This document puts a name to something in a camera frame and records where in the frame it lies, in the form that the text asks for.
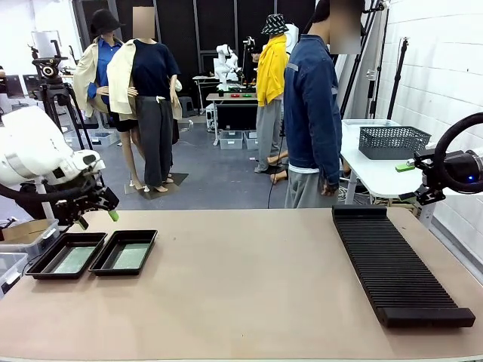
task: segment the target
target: blue denim jacket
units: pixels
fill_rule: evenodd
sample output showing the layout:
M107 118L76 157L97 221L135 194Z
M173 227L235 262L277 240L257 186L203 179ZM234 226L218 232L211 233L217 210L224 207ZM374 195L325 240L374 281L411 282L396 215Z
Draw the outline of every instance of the blue denim jacket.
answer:
M318 168L330 185L339 183L342 122L339 84L327 45L302 35L285 70L284 114L290 164Z

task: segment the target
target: brown tabletop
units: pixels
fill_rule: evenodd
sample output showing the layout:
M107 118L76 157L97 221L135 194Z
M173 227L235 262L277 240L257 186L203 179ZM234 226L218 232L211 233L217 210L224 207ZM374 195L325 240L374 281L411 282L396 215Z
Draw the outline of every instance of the brown tabletop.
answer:
M158 229L139 277L22 278L0 356L45 360L422 360L483 355L483 287L409 212L389 217L473 328L380 326L330 210L90 213L89 232ZM216 223L216 233L212 225Z
M232 94L239 94L240 97L234 97L232 98ZM243 97L244 94L250 94L251 97ZM208 102L221 102L222 100L238 100L238 101L253 101L253 102L258 102L257 100L257 94L256 93L225 93L223 97L220 97L218 93L210 93L206 97L206 100Z

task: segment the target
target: person's hand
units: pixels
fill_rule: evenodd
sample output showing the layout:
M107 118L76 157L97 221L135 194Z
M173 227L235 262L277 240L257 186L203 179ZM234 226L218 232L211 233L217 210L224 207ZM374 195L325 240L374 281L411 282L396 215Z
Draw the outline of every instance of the person's hand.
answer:
M178 104L179 100L178 100L178 96L176 94L176 91L171 91L170 95L171 95L171 103Z
M322 195L324 196L334 196L339 193L339 184L329 185L327 182L324 184L324 190Z
M128 96L129 97L135 97L137 96L137 90L135 87L129 87L128 88Z
M101 95L101 96L109 96L109 87L98 87L96 90L96 93Z

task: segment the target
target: blue shirt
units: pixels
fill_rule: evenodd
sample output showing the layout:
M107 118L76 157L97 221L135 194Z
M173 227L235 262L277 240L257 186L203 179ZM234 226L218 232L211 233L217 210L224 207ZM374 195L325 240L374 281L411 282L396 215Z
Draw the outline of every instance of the blue shirt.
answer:
M317 35L302 35L285 70L284 115L290 164L319 169L338 185L342 121L331 55Z
M97 49L99 49L99 58L97 60L97 74L96 74L96 83L99 87L105 87L109 85L109 81L107 80L107 66L114 57L116 51L121 48L121 44L116 42L113 47L109 45L107 41L100 38L97 43ZM96 96L97 86L94 83L89 84L88 88L88 97L93 99ZM109 97L102 96L103 102L105 104L109 104Z
M180 69L168 47L161 43L147 44L134 40L133 83L137 93L146 97L170 97L170 78Z

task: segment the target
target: yellow shirt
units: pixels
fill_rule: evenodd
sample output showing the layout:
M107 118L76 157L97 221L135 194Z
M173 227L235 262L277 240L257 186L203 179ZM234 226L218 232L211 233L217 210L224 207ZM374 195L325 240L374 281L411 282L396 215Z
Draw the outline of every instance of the yellow shirt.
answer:
M284 93L287 63L287 36L284 34L270 39L258 61L258 106L264 107Z

